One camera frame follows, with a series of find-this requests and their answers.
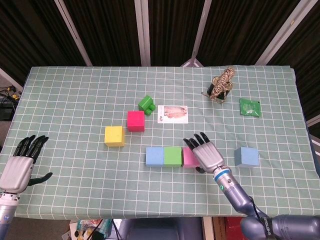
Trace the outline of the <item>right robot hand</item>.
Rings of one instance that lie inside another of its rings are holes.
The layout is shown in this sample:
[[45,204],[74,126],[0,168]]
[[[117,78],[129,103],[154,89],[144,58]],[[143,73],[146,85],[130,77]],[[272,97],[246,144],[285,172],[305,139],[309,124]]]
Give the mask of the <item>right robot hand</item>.
[[204,132],[195,133],[194,138],[184,138],[183,141],[199,162],[199,166],[195,168],[197,172],[212,174],[225,165],[223,156]]

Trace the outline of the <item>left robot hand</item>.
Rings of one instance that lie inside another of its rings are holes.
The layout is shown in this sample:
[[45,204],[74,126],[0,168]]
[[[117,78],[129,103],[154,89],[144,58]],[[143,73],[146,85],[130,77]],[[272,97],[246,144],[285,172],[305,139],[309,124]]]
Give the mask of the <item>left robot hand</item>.
[[32,135],[19,142],[13,155],[8,159],[0,177],[0,189],[9,194],[20,194],[28,186],[41,184],[47,181],[53,174],[48,172],[38,178],[31,178],[34,165],[48,141],[45,135],[36,137]]

